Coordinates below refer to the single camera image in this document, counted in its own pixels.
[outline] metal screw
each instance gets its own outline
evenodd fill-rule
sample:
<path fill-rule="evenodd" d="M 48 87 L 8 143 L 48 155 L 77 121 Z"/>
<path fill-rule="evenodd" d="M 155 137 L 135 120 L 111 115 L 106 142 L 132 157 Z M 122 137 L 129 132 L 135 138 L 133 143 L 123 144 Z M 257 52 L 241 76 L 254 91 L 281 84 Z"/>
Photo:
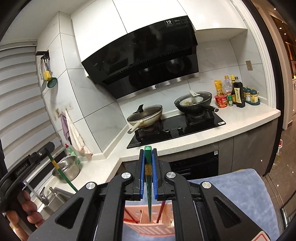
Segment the metal screw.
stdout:
<path fill-rule="evenodd" d="M 203 182 L 203 183 L 202 183 L 202 186 L 203 186 L 204 188 L 206 188 L 206 189 L 209 189 L 209 188 L 212 186 L 212 184 L 209 183 L 209 182 Z"/>
<path fill-rule="evenodd" d="M 176 173 L 174 173 L 174 172 L 168 172 L 167 173 L 168 178 L 174 178 L 175 176 L 176 176 Z"/>
<path fill-rule="evenodd" d="M 94 184 L 94 183 L 88 183 L 86 185 L 86 188 L 89 189 L 89 190 L 91 190 L 91 189 L 94 189 L 95 186 L 96 186 L 96 184 Z"/>
<path fill-rule="evenodd" d="M 131 177 L 131 174 L 130 174 L 129 172 L 124 172 L 123 174 L 121 174 L 121 177 L 122 177 L 123 179 L 128 179 L 128 178 Z"/>

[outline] soy sauce bottle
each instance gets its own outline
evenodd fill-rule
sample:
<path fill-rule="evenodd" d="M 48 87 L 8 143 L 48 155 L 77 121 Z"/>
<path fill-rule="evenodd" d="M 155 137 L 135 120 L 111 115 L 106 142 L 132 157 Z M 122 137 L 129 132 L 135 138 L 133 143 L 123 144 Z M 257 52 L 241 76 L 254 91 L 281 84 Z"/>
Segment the soy sauce bottle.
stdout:
<path fill-rule="evenodd" d="M 233 89 L 235 92 L 237 107 L 239 108 L 245 107 L 244 90 L 243 90 L 242 82 L 239 81 L 239 78 L 237 76 L 235 77 L 235 82 L 233 83 Z"/>

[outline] towel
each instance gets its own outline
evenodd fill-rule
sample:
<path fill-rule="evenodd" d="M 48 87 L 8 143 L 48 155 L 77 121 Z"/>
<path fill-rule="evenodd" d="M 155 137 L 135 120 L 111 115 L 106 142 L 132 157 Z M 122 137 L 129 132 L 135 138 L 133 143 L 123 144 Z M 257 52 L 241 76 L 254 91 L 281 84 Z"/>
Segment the towel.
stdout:
<path fill-rule="evenodd" d="M 90 159 L 93 153 L 85 145 L 81 135 L 74 126 L 67 110 L 65 110 L 65 115 L 73 148 L 79 151 L 80 153 L 84 154 L 88 159 Z"/>
<path fill-rule="evenodd" d="M 67 118 L 64 113 L 61 113 L 61 122 L 62 122 L 64 136 L 67 140 L 69 140 L 70 144 L 72 145 L 72 141 L 71 141 L 71 137 L 70 137 L 70 133 L 69 133 L 69 128 L 68 128 L 68 123 L 67 123 Z"/>

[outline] white cabinet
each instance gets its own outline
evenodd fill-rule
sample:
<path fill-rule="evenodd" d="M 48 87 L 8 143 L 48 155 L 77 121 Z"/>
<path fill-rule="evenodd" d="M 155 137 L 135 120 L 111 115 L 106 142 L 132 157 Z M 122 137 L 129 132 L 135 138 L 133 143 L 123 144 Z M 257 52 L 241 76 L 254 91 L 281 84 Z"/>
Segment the white cabinet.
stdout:
<path fill-rule="evenodd" d="M 230 0 L 178 0 L 190 18 L 197 42 L 230 39 L 246 30 Z"/>
<path fill-rule="evenodd" d="M 177 0 L 113 0 L 128 33 L 169 18 L 185 16 Z"/>
<path fill-rule="evenodd" d="M 96 0 L 71 18 L 81 61 L 126 34 L 112 0 Z"/>

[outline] electrical outlet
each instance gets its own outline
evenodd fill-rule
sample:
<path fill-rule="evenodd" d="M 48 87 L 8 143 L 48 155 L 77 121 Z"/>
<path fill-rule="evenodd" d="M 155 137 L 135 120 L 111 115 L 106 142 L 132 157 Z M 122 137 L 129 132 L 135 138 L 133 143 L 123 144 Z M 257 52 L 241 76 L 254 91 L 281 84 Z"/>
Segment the electrical outlet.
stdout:
<path fill-rule="evenodd" d="M 55 113 L 56 113 L 58 118 L 61 117 L 61 112 L 59 111 L 59 108 L 55 109 Z"/>
<path fill-rule="evenodd" d="M 249 71 L 252 71 L 252 70 L 253 70 L 253 66 L 252 66 L 251 61 L 250 61 L 250 60 L 247 60 L 247 61 L 246 61 L 246 64 L 247 64 L 247 69 L 248 69 Z"/>
<path fill-rule="evenodd" d="M 66 105 L 65 105 L 65 109 L 66 109 L 67 111 L 72 110 L 72 109 L 73 109 L 73 104 L 72 104 L 72 102 L 69 102 L 68 104 L 66 104 Z"/>

